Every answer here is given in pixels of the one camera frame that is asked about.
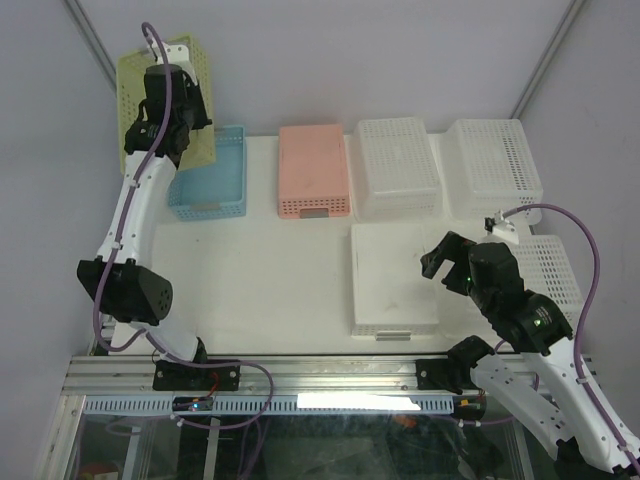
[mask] glass panel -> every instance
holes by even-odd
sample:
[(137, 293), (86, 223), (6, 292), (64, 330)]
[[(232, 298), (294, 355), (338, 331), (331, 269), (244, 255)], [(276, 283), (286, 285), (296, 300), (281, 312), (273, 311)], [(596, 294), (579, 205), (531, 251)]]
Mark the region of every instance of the glass panel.
[[(458, 414), (506, 415), (491, 398), (456, 405)], [(203, 426), (248, 418), (188, 417)], [(211, 434), (167, 417), (85, 415), (78, 433), (67, 479), (555, 479), (551, 459), (515, 422), (460, 429), (426, 415), (270, 415)]]

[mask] plastic basket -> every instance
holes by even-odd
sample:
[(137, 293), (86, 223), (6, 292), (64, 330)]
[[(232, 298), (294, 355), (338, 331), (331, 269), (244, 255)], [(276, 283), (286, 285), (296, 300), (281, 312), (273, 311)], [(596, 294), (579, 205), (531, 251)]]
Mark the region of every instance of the plastic basket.
[(181, 220), (241, 217), (247, 213), (247, 143), (244, 127), (215, 131), (217, 161), (178, 172), (169, 187), (169, 208)]
[[(518, 260), (525, 288), (553, 300), (575, 328), (584, 300), (560, 238), (534, 235), (522, 238), (519, 245), (509, 245), (509, 249)], [(471, 299), (450, 292), (440, 284), (444, 275), (446, 273), (441, 270), (436, 278), (441, 332), (455, 339), (491, 333), (489, 321)]]
[(441, 214), (440, 177), (421, 119), (363, 120), (351, 144), (353, 196), (359, 220)]
[[(442, 136), (440, 151), (456, 218), (482, 218), (542, 200), (542, 183), (519, 120), (458, 120)], [(542, 218), (537, 209), (520, 215), (529, 224)]]
[(282, 127), (278, 167), (281, 218), (351, 213), (342, 125)]
[(418, 261), (427, 253), (425, 228), (405, 223), (351, 227), (352, 336), (409, 340), (437, 332), (435, 286), (422, 277)]
[[(170, 39), (171, 45), (186, 45), (189, 48), (189, 57), (198, 77), (198, 83), (202, 90), (204, 106), (209, 118), (213, 119), (213, 95), (211, 90), (211, 76), (207, 54), (197, 40), (189, 34), (180, 35)], [(116, 73), (118, 85), (118, 139), (120, 142), (120, 170), (124, 173), (125, 134), (138, 116), (138, 105), (145, 98), (144, 74), (147, 67), (153, 65), (153, 56), (147, 49), (120, 57)], [(201, 167), (215, 161), (213, 125), (202, 130), (192, 131), (189, 134), (190, 145), (182, 155), (180, 170)]]

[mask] cable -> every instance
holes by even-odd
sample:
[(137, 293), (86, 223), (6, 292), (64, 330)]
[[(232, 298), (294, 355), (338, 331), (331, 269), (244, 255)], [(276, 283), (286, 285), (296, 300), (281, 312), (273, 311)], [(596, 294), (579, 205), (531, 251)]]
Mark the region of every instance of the cable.
[[(150, 46), (153, 45), (153, 41), (151, 39), (151, 37), (153, 37), (153, 40), (155, 40), (156, 45), (158, 46), (158, 50), (160, 50), (160, 55), (162, 56), (162, 63), (163, 63), (164, 74), (166, 79), (164, 116), (162, 117), (162, 123), (160, 124), (160, 129), (158, 130), (158, 134), (156, 135), (155, 140), (151, 144), (151, 148), (146, 153), (146, 155), (142, 159), (142, 162), (138, 166), (138, 169), (133, 175), (133, 185), (131, 185), (131, 187), (129, 188), (129, 191), (127, 192), (127, 196), (125, 198), (124, 205), (122, 207), (122, 213), (120, 215), (120, 220), (118, 221), (118, 227), (115, 232), (114, 243), (116, 245), (120, 243), (120, 240), (122, 240), (122, 233), (124, 231), (124, 226), (127, 220), (129, 209), (131, 208), (133, 195), (137, 190), (136, 185), (138, 183), (138, 180), (140, 180), (140, 177), (142, 176), (142, 172), (147, 167), (147, 164), (151, 161), (151, 158), (153, 157), (156, 150), (158, 149), (160, 142), (162, 142), (162, 139), (164, 138), (164, 134), (166, 133), (167, 127), (169, 125), (169, 118), (171, 116), (171, 100), (172, 100), (171, 67), (169, 65), (169, 58), (167, 57), (167, 52), (165, 52), (164, 50), (164, 45), (162, 44), (162, 40), (160, 39), (158, 32), (156, 32), (156, 29), (153, 28), (153, 26), (150, 23), (144, 22), (142, 24), (142, 33), (145, 39), (147, 40), (147, 43)], [(144, 330), (142, 329), (138, 330), (129, 340), (127, 340), (124, 343), (124, 345), (120, 347), (113, 347), (109, 345), (104, 338), (102, 338), (102, 333), (101, 333), (102, 325), (100, 323), (100, 305), (102, 304), (102, 295), (104, 294), (104, 288), (107, 283), (107, 278), (109, 276), (109, 273), (111, 272), (111, 268), (113, 267), (113, 264), (116, 260), (118, 249), (119, 247), (115, 246), (111, 250), (109, 259), (107, 260), (107, 263), (102, 272), (102, 276), (100, 277), (100, 281), (98, 282), (98, 288), (96, 289), (96, 296), (93, 303), (93, 331), (100, 346), (105, 350), (107, 350), (108, 352), (122, 352), (126, 350), (133, 344), (133, 342), (135, 342), (138, 339), (138, 337), (140, 337), (140, 335), (144, 333)]]
[[(591, 308), (591, 304), (593, 302), (593, 298), (596, 295), (596, 290), (600, 281), (600, 252), (598, 251), (598, 245), (596, 244), (596, 239), (594, 238), (593, 234), (589, 231), (582, 220), (580, 220), (570, 211), (556, 205), (551, 205), (549, 203), (533, 203), (531, 205), (524, 205), (522, 207), (514, 208), (505, 212), (504, 218), (510, 217), (511, 215), (515, 215), (516, 213), (520, 213), (524, 210), (531, 210), (533, 208), (553, 210), (554, 212), (561, 213), (565, 217), (571, 219), (576, 225), (578, 225), (578, 227), (580, 227), (580, 230), (582, 230), (585, 237), (587, 237), (587, 241), (589, 242), (589, 246), (591, 247), (591, 253), (593, 254), (593, 278), (591, 280), (591, 287), (589, 288), (587, 299), (585, 300), (584, 306), (582, 307), (582, 312), (580, 313), (578, 325), (576, 326), (576, 335), (573, 346), (573, 363), (575, 365), (578, 378), (584, 380), (586, 379), (586, 375), (582, 363), (582, 340), (584, 337), (584, 327), (587, 320), (587, 314), (589, 313), (589, 309)], [(618, 442), (618, 448), (626, 453), (627, 458), (633, 465), (633, 468), (636, 470), (637, 474), (640, 475), (640, 463), (638, 463), (635, 455), (628, 450), (627, 441), (624, 439), (622, 433), (620, 433), (620, 430), (618, 430), (618, 427), (607, 413), (604, 405), (602, 405), (602, 403), (600, 402), (600, 399), (596, 395), (596, 392), (594, 392), (593, 388), (591, 388), (591, 385), (589, 385), (587, 381), (582, 383), (582, 386), (587, 392), (587, 396), (591, 399), (591, 402), (596, 407), (596, 410), (598, 410), (598, 412), (602, 416), (602, 419), (605, 421), (605, 423), (609, 427), (609, 430), (611, 430), (611, 433)]]
[(269, 370), (264, 368), (262, 365), (259, 365), (253, 362), (245, 362), (245, 361), (224, 362), (224, 363), (215, 363), (215, 364), (187, 362), (186, 360), (182, 360), (181, 358), (176, 357), (171, 352), (168, 352), (151, 335), (147, 335), (147, 339), (149, 340), (149, 343), (151, 343), (153, 347), (157, 348), (162, 355), (167, 357), (172, 362), (179, 363), (180, 365), (193, 367), (193, 368), (200, 368), (200, 369), (225, 368), (225, 367), (251, 367), (251, 368), (256, 368), (260, 370), (262, 373), (264, 373), (267, 376), (267, 380), (269, 380), (269, 395), (267, 397), (267, 400), (264, 402), (264, 405), (258, 411), (258, 413), (256, 413), (253, 417), (249, 418), (248, 420), (245, 420), (244, 422), (235, 423), (233, 425), (201, 425), (199, 423), (191, 422), (179, 415), (175, 415), (175, 417), (179, 419), (178, 425), (184, 424), (190, 427), (200, 428), (202, 430), (233, 430), (235, 428), (242, 428), (246, 425), (251, 425), (253, 422), (258, 420), (262, 416), (262, 414), (267, 411), (267, 409), (269, 408), (269, 405), (271, 405), (271, 401), (273, 400), (273, 395), (275, 393), (275, 384), (273, 382), (273, 377), (271, 376), (271, 373), (269, 373)]
[(251, 428), (251, 425), (247, 425), (242, 430), (242, 440), (240, 442), (240, 461), (238, 462), (238, 473), (236, 474), (237, 478), (240, 478), (240, 475), (242, 474), (242, 465), (244, 465), (244, 450), (247, 446), (247, 434), (249, 433), (250, 428)]
[(253, 468), (255, 467), (256, 462), (258, 461), (258, 457), (260, 456), (260, 451), (262, 450), (264, 441), (267, 438), (267, 432), (269, 431), (269, 421), (270, 420), (267, 420), (264, 426), (264, 432), (261, 432), (260, 422), (256, 422), (256, 425), (258, 427), (258, 444), (256, 445), (256, 449), (253, 453), (253, 456), (249, 460), (247, 468), (245, 468), (244, 472), (242, 472), (242, 475), (239, 477), (239, 480), (248, 480), (248, 478), (251, 476), (251, 472), (253, 471)]
[(209, 390), (207, 397), (211, 397), (213, 393), (218, 389), (218, 386), (220, 385), (220, 376), (216, 372), (211, 372), (211, 373), (213, 373), (213, 378), (215, 379), (215, 383), (213, 384), (213, 387), (211, 387), (211, 390)]

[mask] white wall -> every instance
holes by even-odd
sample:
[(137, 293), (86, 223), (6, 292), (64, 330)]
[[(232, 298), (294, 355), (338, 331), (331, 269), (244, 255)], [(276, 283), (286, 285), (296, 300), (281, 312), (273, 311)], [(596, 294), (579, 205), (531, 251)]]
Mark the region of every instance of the white wall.
[(418, 115), (507, 118), (569, 0), (81, 0), (112, 58), (140, 23), (196, 34), (212, 58), (215, 122)]
[[(640, 432), (640, 2), (589, 2), (524, 128), (545, 189), (592, 229), (602, 257), (587, 348), (622, 417)], [(559, 234), (586, 296), (590, 250), (557, 214), (542, 231)]]
[(113, 93), (61, 2), (0, 7), (0, 478), (32, 479), (91, 303), (75, 269), (117, 200)]

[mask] pink basket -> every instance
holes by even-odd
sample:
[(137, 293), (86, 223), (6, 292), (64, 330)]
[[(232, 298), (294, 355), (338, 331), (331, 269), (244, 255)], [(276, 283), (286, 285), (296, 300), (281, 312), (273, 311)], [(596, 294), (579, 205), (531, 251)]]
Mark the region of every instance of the pink basket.
[(278, 215), (340, 217), (351, 213), (341, 125), (282, 127)]

